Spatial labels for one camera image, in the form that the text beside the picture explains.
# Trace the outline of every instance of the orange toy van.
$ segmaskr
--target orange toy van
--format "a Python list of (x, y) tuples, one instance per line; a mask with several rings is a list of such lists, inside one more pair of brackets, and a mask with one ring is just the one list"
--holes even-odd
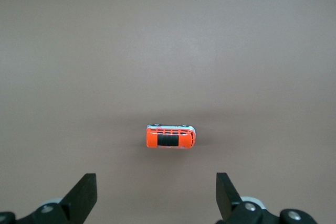
[(196, 131), (192, 126), (168, 126), (150, 124), (147, 126), (146, 143), (149, 148), (189, 149), (194, 146)]

